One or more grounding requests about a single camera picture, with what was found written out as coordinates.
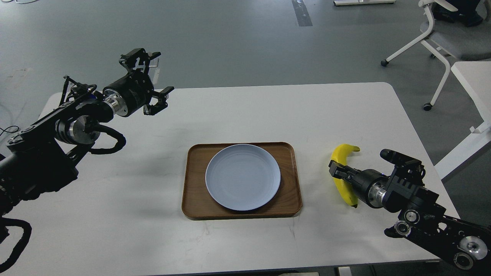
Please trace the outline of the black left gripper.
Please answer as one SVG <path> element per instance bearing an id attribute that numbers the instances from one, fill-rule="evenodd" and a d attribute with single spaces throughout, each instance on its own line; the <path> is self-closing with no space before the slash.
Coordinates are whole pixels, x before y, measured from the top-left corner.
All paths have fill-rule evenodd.
<path id="1" fill-rule="evenodd" d="M 119 64 L 127 74 L 103 89 L 105 101 L 116 115 L 129 117 L 143 106 L 144 115 L 153 116 L 168 107 L 167 99 L 174 86 L 156 91 L 148 75 L 150 62 L 159 56 L 161 52 L 149 54 L 144 48 L 135 48 L 120 56 Z M 152 99 L 156 99 L 156 103 L 150 104 Z"/>

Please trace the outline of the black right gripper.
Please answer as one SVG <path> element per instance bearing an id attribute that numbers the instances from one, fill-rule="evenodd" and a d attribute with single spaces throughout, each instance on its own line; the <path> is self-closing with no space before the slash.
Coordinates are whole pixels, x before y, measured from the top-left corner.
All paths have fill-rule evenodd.
<path id="1" fill-rule="evenodd" d="M 395 166 L 420 166 L 422 162 L 411 156 L 404 155 L 391 149 L 382 149 L 379 153 L 382 159 Z M 382 205 L 385 195 L 385 175 L 374 170 L 361 171 L 340 164 L 335 160 L 329 163 L 329 173 L 333 178 L 351 183 L 354 194 L 367 205 Z"/>

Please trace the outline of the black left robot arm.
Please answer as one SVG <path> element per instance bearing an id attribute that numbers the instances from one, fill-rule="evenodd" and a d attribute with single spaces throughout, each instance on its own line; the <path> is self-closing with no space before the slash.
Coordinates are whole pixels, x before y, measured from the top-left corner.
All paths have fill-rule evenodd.
<path id="1" fill-rule="evenodd" d="M 7 141 L 11 155 L 1 156 L 1 241 L 9 227 L 23 234 L 1 264 L 10 269 L 29 243 L 31 225 L 6 218 L 21 201 L 35 200 L 45 192 L 57 192 L 77 179 L 77 164 L 88 153 L 109 155 L 126 145 L 124 135 L 105 124 L 115 115 L 129 117 L 143 108 L 145 115 L 164 110 L 173 86 L 156 91 L 149 77 L 150 63 L 160 52 L 143 48 L 121 55 L 125 76 L 97 91 L 96 84 L 82 84 L 65 76 L 59 105 Z"/>

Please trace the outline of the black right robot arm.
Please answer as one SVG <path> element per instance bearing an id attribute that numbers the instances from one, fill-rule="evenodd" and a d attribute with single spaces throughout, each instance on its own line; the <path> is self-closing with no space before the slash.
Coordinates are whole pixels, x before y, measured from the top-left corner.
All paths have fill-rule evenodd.
<path id="1" fill-rule="evenodd" d="M 402 153 L 383 149 L 382 159 L 394 164 L 387 176 L 374 169 L 360 171 L 347 165 L 347 156 L 357 146 L 337 146 L 329 163 L 342 199 L 354 208 L 358 201 L 374 209 L 398 213 L 398 220 L 384 234 L 405 238 L 472 276 L 489 276 L 491 267 L 490 227 L 445 215 L 438 194 L 425 188 L 422 162 Z"/>

